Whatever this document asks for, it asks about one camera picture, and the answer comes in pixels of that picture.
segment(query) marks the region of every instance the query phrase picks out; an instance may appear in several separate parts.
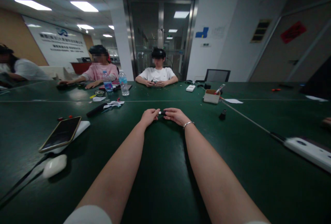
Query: glass door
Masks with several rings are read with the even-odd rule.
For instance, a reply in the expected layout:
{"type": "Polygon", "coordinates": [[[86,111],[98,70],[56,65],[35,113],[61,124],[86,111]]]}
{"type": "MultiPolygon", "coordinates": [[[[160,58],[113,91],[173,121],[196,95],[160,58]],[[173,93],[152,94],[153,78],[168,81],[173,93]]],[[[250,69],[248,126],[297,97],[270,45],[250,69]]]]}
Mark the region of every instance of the glass door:
{"type": "Polygon", "coordinates": [[[134,76],[153,67],[154,47],[164,49],[164,66],[186,80],[194,0],[128,0],[134,76]]]}

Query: red poster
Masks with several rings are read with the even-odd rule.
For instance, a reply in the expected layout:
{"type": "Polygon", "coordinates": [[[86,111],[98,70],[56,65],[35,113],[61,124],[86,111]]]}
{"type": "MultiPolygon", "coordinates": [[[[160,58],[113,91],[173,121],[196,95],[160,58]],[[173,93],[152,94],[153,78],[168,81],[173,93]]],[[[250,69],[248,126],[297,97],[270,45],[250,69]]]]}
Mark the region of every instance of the red poster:
{"type": "Polygon", "coordinates": [[[280,37],[282,38],[283,42],[286,44],[291,42],[301,34],[303,34],[305,31],[307,31],[307,29],[300,21],[298,21],[297,23],[292,25],[289,29],[287,29],[285,32],[283,32],[280,35],[280,37]]]}

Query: bracelet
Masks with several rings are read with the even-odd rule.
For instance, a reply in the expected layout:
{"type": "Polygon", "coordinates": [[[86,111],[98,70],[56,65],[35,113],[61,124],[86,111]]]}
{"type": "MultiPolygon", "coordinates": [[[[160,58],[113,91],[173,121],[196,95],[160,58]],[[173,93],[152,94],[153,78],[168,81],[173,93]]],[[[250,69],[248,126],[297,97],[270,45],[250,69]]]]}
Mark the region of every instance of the bracelet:
{"type": "Polygon", "coordinates": [[[183,129],[186,127],[187,124],[190,124],[190,123],[193,123],[193,124],[194,124],[194,122],[192,122],[192,121],[187,122],[187,123],[183,126],[183,129]]]}

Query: water bottle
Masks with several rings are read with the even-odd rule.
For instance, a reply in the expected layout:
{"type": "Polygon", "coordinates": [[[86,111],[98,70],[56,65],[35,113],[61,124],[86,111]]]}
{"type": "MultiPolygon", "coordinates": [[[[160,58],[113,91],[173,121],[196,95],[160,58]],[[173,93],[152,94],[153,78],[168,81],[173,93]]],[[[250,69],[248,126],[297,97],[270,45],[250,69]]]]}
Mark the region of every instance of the water bottle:
{"type": "Polygon", "coordinates": [[[103,71],[102,74],[102,80],[103,80],[103,84],[104,84],[104,88],[106,89],[107,92],[111,92],[113,91],[113,85],[111,84],[111,79],[107,74],[107,71],[103,71]]]}
{"type": "Polygon", "coordinates": [[[130,94],[128,89],[128,80],[123,70],[120,70],[120,74],[118,75],[118,80],[120,81],[121,84],[122,95],[128,96],[130,94]]]}

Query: computer mouse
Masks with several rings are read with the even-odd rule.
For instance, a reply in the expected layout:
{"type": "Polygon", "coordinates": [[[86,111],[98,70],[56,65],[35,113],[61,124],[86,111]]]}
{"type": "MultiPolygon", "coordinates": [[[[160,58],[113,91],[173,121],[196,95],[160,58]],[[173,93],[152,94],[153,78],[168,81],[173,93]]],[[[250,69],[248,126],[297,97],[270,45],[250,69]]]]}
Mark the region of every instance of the computer mouse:
{"type": "Polygon", "coordinates": [[[47,162],[44,171],[42,172],[42,175],[44,178],[50,178],[62,171],[66,167],[66,165],[67,155],[62,154],[60,156],[57,156],[56,158],[53,158],[52,160],[49,160],[47,162]]]}

